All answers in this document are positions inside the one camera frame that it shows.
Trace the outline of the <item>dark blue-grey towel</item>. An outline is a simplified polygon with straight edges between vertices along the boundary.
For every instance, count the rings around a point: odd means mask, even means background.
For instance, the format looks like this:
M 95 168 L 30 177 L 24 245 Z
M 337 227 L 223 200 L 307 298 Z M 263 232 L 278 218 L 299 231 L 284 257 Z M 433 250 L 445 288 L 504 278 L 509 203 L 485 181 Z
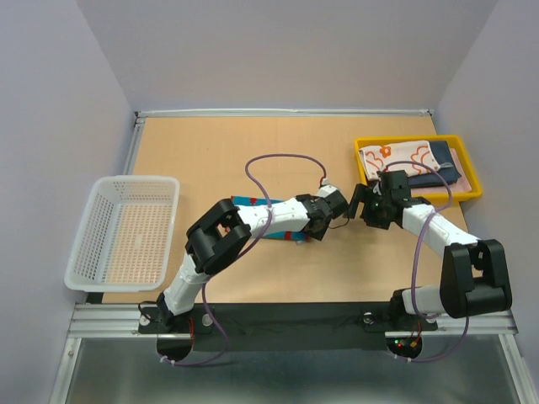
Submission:
M 430 149 L 435 160 L 439 163 L 437 173 L 449 184 L 457 182 L 461 174 L 456 168 L 456 164 L 451 155 L 451 150 L 445 141 L 430 141 Z M 443 183 L 433 173 L 427 172 L 408 178 L 408 185 L 411 189 L 439 187 Z

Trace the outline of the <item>orange white patterned towel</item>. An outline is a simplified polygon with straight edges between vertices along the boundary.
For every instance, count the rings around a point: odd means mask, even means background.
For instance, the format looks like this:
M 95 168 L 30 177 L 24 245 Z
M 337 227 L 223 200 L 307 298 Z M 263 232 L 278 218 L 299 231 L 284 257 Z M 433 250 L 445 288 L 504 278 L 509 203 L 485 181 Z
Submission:
M 411 178 L 441 169 L 428 141 L 364 146 L 358 155 L 369 181 L 377 180 L 385 171 L 403 170 Z

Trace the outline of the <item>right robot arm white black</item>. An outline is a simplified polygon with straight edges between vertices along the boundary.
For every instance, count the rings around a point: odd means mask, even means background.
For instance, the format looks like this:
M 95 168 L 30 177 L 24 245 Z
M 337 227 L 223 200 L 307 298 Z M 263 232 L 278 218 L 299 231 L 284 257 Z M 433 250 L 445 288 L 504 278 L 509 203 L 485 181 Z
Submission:
M 503 245 L 467 233 L 427 199 L 412 196 L 405 172 L 384 172 L 374 186 L 357 184 L 347 216 L 383 230 L 397 224 L 418 238 L 417 247 L 428 246 L 442 260 L 439 285 L 418 286 L 413 280 L 409 288 L 393 293 L 387 308 L 393 326 L 406 328 L 418 316 L 458 319 L 512 306 Z

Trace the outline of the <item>red patterned towel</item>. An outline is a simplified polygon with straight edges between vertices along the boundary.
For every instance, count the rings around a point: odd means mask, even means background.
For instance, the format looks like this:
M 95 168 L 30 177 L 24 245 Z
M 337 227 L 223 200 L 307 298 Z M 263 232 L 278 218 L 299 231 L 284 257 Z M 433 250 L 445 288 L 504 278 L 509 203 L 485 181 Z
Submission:
M 251 227 L 252 238 L 306 242 L 309 239 L 302 228 L 307 224 L 307 211 L 295 198 L 267 200 L 233 195 L 231 201 L 238 207 L 240 218 Z

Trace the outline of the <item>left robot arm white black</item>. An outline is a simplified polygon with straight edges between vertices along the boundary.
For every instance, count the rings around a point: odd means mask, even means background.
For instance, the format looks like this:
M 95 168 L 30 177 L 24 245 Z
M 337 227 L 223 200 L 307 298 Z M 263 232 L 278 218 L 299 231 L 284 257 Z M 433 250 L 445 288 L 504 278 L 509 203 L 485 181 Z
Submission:
M 183 261 L 173 282 L 154 302 L 157 312 L 150 313 L 138 306 L 142 324 L 157 323 L 170 332 L 181 330 L 203 286 L 263 236 L 301 232 L 320 241 L 331 221 L 344 215 L 348 208 L 346 198 L 333 185 L 323 185 L 315 195 L 300 194 L 265 205 L 235 205 L 231 199 L 218 201 L 187 230 Z

